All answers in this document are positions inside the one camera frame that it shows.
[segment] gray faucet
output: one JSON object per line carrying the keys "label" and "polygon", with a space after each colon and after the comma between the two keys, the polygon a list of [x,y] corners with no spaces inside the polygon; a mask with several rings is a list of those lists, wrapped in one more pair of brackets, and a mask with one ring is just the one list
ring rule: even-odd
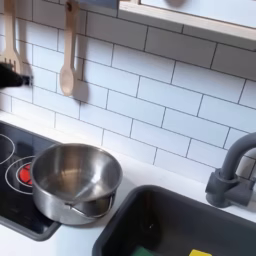
{"label": "gray faucet", "polygon": [[255,180],[239,179],[236,170],[243,155],[253,148],[256,148],[256,133],[240,138],[229,149],[222,168],[211,174],[206,187],[206,199],[211,205],[225,208],[231,203],[249,204]]}

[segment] stainless steel pot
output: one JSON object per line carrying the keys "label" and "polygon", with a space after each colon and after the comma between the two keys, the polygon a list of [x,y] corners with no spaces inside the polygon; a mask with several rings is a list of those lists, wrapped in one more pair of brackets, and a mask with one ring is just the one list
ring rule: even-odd
{"label": "stainless steel pot", "polygon": [[109,212],[122,180],[122,169],[104,150],[62,144],[34,159],[31,178],[39,211],[63,224],[81,225]]}

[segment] black stovetop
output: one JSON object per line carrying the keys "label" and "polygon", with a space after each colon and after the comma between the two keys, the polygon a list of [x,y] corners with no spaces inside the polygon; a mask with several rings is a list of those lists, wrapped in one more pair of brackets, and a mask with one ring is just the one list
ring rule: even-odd
{"label": "black stovetop", "polygon": [[49,238],[60,225],[36,209],[30,180],[34,156],[54,144],[0,122],[0,224],[34,240]]}

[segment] kitchen utensil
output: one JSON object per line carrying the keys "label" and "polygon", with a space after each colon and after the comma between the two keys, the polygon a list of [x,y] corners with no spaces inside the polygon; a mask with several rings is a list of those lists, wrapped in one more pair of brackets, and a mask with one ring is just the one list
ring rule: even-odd
{"label": "kitchen utensil", "polygon": [[82,144],[53,146],[31,166],[33,198],[48,218],[63,224],[86,224],[111,209],[122,169],[102,149]]}
{"label": "kitchen utensil", "polygon": [[5,51],[1,61],[9,63],[13,71],[18,74],[23,72],[22,60],[16,49],[15,39],[15,0],[4,0],[4,23],[5,23]]}
{"label": "kitchen utensil", "polygon": [[76,72],[74,68],[75,42],[76,42],[76,16],[78,3],[68,1],[66,3],[66,30],[64,65],[60,71],[60,86],[66,96],[72,94],[76,83]]}

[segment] yellow sponge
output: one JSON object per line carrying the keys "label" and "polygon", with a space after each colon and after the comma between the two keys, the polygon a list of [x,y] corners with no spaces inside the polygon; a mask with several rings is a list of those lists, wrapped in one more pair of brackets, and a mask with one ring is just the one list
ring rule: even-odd
{"label": "yellow sponge", "polygon": [[212,255],[209,253],[192,250],[192,252],[189,254],[189,256],[212,256]]}

